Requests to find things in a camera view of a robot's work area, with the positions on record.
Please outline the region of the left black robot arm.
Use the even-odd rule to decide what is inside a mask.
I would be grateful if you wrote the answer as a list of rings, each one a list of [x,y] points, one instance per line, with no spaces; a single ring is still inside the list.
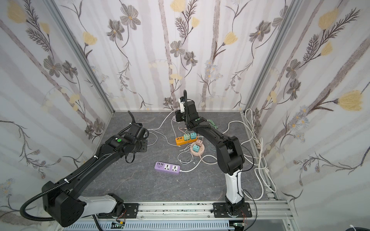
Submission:
[[[31,221],[56,221],[68,227],[80,218],[98,214],[121,217],[126,211],[123,199],[113,193],[104,196],[82,196],[83,191],[105,169],[129,154],[144,153],[147,149],[149,130],[135,120],[100,145],[96,153],[78,169],[58,182],[47,182],[41,193],[27,200],[20,208],[20,215]],[[49,217],[37,217],[27,212],[27,207],[41,199]]]

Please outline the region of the purple power strip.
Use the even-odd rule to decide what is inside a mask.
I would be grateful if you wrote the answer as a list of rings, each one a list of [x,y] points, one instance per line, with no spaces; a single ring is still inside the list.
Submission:
[[[178,175],[180,173],[180,166],[175,164],[169,164],[165,162],[156,162],[154,169],[158,172],[165,172]]]

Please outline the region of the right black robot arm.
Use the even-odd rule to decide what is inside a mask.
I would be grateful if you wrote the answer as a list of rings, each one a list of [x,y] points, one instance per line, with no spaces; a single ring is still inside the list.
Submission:
[[[241,173],[245,157],[242,145],[235,136],[229,137],[210,125],[199,116],[195,102],[188,98],[187,91],[179,99],[180,110],[175,112],[177,122],[184,122],[189,131],[193,131],[215,146],[217,164],[225,174],[226,195],[225,209],[231,217],[236,217],[245,208],[245,198],[241,186]]]

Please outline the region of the orange power strip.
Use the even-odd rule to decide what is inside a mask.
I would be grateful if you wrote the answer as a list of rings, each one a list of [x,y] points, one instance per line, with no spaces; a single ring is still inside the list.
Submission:
[[[175,142],[176,142],[176,145],[177,146],[181,146],[181,145],[185,145],[185,144],[189,144],[189,143],[195,142],[197,139],[198,139],[198,137],[196,139],[193,139],[193,140],[190,139],[188,141],[185,141],[184,140],[184,136],[181,136],[181,137],[177,137],[175,139]]]

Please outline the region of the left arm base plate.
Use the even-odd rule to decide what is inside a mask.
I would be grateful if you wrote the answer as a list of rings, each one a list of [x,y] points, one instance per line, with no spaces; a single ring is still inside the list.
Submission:
[[[118,203],[110,213],[99,213],[98,218],[128,219],[136,218],[139,211],[138,203]]]

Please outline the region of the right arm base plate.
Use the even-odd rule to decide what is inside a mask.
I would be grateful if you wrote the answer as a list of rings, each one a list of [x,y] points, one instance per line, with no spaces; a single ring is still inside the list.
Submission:
[[[213,203],[211,212],[215,218],[251,218],[252,211],[249,203],[238,203],[232,206],[226,202]]]

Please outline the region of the green charger plug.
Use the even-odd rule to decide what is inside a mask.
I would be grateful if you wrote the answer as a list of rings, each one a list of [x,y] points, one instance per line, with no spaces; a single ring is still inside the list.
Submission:
[[[190,134],[189,133],[184,134],[184,140],[185,141],[190,140]]]

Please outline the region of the pink charger plug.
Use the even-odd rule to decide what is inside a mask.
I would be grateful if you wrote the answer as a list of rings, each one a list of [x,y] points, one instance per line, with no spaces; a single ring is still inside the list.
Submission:
[[[197,139],[196,142],[195,142],[195,144],[198,145],[198,146],[202,146],[202,143],[203,143],[203,141],[200,140],[200,139]]]

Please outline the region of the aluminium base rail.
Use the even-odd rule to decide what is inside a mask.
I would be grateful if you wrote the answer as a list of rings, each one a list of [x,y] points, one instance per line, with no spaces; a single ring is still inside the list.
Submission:
[[[137,202],[122,218],[85,217],[67,231],[297,231],[286,201],[248,201],[237,217],[213,201]]]

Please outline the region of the teal charger plug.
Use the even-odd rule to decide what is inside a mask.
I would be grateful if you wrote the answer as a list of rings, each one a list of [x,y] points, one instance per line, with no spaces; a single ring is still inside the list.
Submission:
[[[196,139],[197,138],[197,134],[195,132],[191,132],[190,133],[190,139],[193,140],[193,139]]]
[[[200,150],[200,147],[198,145],[194,144],[192,150],[193,150],[193,152],[198,153],[199,150]]]

